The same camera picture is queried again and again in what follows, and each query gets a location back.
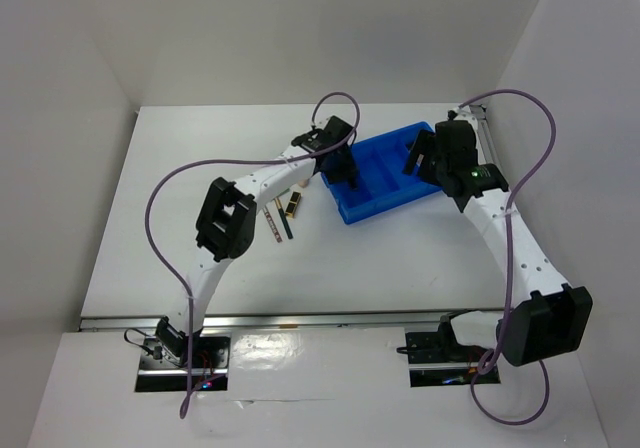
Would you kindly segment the black gold lipstick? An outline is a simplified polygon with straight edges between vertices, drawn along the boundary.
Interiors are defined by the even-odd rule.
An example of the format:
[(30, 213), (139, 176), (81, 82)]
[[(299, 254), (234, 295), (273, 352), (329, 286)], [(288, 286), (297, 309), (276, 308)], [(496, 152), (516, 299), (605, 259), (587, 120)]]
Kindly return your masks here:
[(284, 210), (285, 215), (289, 218), (294, 218), (298, 210), (302, 195), (300, 192), (293, 191), (290, 195), (289, 201)]

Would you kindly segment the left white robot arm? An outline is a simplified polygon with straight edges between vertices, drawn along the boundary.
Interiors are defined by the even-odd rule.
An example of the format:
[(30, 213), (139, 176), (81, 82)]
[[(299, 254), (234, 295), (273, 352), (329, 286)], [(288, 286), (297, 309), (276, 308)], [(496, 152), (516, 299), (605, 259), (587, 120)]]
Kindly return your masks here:
[(173, 303), (156, 327), (161, 353), (172, 365), (184, 367), (196, 358), (196, 340), (203, 329), (207, 307), (230, 264), (253, 243), (259, 212), (286, 189), (318, 173), (338, 182), (355, 180), (358, 169), (349, 139), (356, 130), (355, 125), (331, 116), (295, 137), (272, 160), (222, 159), (222, 164), (248, 165), (254, 170), (236, 180), (218, 177), (211, 182), (195, 222), (194, 263), (185, 275), (162, 255), (153, 239), (152, 205), (172, 177), (215, 162), (203, 160), (179, 167), (154, 188), (145, 208), (145, 234), (154, 254), (184, 290), (184, 299)]

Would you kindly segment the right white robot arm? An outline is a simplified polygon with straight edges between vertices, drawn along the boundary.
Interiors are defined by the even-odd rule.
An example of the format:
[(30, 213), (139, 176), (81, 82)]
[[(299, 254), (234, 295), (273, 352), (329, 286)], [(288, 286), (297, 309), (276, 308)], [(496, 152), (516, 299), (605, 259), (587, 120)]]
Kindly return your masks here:
[(436, 337), (440, 355), (457, 360), (477, 346), (523, 366), (577, 350), (593, 298), (586, 287), (572, 286), (548, 259), (499, 168), (480, 163), (472, 125), (450, 116), (419, 130), (403, 172), (440, 187), (454, 200), (506, 282), (502, 313), (463, 310), (442, 317)]

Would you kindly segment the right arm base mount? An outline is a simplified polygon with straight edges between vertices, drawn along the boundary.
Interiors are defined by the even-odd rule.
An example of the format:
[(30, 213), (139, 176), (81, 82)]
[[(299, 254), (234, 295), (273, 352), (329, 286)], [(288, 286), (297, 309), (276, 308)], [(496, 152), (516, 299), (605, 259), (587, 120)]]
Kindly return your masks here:
[(412, 388), (470, 385), (485, 349), (446, 345), (435, 332), (407, 332), (405, 343), (395, 349), (408, 363)]

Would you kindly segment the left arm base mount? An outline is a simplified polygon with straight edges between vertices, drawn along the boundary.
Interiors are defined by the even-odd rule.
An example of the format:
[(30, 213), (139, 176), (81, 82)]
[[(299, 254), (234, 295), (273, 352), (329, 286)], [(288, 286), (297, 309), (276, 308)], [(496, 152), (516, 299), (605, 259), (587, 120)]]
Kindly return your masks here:
[[(184, 392), (187, 365), (181, 364), (160, 342), (144, 331), (129, 328), (124, 341), (140, 352), (135, 391), (138, 393)], [(195, 347), (192, 358), (193, 386), (201, 392), (226, 391), (231, 338), (206, 336)]]

